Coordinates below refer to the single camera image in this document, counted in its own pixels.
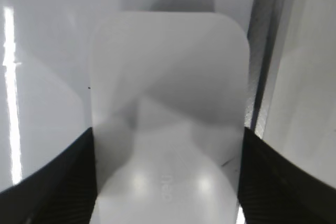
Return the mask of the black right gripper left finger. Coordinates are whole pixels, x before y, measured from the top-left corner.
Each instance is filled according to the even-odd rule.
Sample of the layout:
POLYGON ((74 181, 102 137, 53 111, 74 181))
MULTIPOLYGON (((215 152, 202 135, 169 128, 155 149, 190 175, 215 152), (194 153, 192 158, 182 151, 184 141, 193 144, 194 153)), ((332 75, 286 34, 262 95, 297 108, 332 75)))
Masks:
POLYGON ((1 223, 89 223, 97 198, 92 128, 19 184, 1 192, 1 223))

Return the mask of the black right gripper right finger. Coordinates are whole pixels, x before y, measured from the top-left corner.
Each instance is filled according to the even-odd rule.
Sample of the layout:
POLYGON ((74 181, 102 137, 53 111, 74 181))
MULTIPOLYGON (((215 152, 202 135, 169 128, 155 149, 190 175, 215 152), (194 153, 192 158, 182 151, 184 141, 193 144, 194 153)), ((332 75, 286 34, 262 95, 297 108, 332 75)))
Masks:
POLYGON ((335 223, 335 188, 244 130, 238 200, 247 223, 335 223))

